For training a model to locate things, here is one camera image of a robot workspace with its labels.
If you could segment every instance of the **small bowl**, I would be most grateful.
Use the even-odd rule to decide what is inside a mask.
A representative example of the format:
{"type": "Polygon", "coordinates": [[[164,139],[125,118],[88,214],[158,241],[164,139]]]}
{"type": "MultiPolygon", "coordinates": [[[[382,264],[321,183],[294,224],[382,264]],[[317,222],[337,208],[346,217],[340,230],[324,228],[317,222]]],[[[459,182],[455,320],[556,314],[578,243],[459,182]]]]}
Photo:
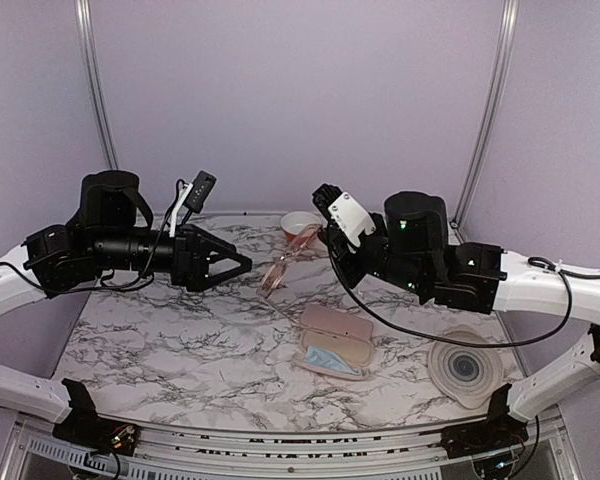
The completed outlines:
{"type": "Polygon", "coordinates": [[[322,225],[322,220],[317,215],[309,212],[287,213],[280,220],[280,226],[290,242],[293,242],[293,239],[298,236],[304,227],[311,224],[322,225]]]}

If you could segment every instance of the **round mat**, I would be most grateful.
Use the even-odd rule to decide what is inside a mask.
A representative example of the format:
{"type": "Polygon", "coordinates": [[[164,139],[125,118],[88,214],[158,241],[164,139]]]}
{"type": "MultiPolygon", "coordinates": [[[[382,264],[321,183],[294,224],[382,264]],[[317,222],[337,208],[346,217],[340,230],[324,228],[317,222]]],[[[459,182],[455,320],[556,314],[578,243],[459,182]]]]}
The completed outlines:
{"type": "MultiPolygon", "coordinates": [[[[487,343],[467,327],[446,332],[444,337],[470,343],[487,343]]],[[[444,394],[469,410],[480,408],[502,385],[504,368],[493,349],[459,347],[435,342],[429,351],[429,375],[444,394]]]]}

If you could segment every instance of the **blue cloth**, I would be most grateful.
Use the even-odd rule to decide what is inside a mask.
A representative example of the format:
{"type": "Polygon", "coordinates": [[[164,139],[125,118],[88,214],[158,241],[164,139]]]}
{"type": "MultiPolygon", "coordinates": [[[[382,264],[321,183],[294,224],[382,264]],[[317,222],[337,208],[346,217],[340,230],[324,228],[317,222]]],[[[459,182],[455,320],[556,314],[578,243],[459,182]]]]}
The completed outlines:
{"type": "Polygon", "coordinates": [[[324,348],[310,345],[304,361],[316,367],[326,368],[335,372],[348,373],[350,375],[362,376],[362,370],[351,368],[340,355],[324,348]]]}

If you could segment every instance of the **sunglasses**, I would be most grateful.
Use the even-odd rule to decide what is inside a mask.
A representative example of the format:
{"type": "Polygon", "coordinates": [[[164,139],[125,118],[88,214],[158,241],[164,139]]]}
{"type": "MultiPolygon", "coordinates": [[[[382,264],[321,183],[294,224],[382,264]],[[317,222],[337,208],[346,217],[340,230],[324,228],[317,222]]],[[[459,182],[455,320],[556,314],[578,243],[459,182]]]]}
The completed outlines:
{"type": "Polygon", "coordinates": [[[280,285],[282,277],[284,277],[291,261],[315,240],[321,228],[321,225],[310,224],[302,229],[298,236],[289,244],[285,252],[278,257],[275,263],[269,267],[267,273],[264,274],[256,292],[259,296],[265,299],[269,298],[269,295],[280,285]]]}

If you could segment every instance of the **aluminum frame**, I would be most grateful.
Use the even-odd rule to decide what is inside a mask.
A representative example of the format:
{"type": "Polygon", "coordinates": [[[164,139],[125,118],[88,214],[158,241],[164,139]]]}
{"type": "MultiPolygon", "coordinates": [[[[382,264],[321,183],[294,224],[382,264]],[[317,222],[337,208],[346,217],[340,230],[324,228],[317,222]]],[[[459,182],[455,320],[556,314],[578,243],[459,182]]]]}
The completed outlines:
{"type": "Polygon", "coordinates": [[[498,107],[502,102],[504,87],[509,72],[509,63],[513,51],[513,38],[516,22],[518,19],[518,0],[505,0],[502,12],[502,23],[500,25],[500,36],[496,49],[496,61],[493,65],[491,85],[485,105],[482,123],[478,132],[476,145],[473,149],[469,171],[460,194],[460,200],[456,212],[451,220],[454,228],[460,228],[467,217],[473,195],[478,186],[478,178],[484,165],[489,146],[491,131],[495,123],[498,107]]]}
{"type": "MultiPolygon", "coordinates": [[[[134,457],[121,457],[120,479],[255,480],[260,478],[323,478],[357,480],[435,479],[449,460],[438,446],[442,427],[424,425],[365,432],[270,433],[232,432],[141,424],[134,457]]],[[[94,456],[89,449],[57,440],[52,425],[20,415],[12,431],[0,470],[0,480],[22,480],[27,455],[112,476],[112,459],[94,456]]],[[[535,441],[535,428],[530,426],[535,441]]],[[[557,409],[542,415],[540,441],[551,449],[559,480],[580,480],[573,450],[557,409]]],[[[487,458],[505,450],[476,455],[487,458]]]]}
{"type": "Polygon", "coordinates": [[[89,0],[76,0],[76,16],[78,19],[78,30],[80,33],[80,47],[93,102],[93,111],[96,117],[98,136],[104,152],[107,167],[110,170],[119,170],[118,157],[113,145],[113,136],[104,104],[104,94],[100,82],[100,71],[98,68],[98,57],[96,56],[96,44],[91,26],[91,6],[89,0]]]}

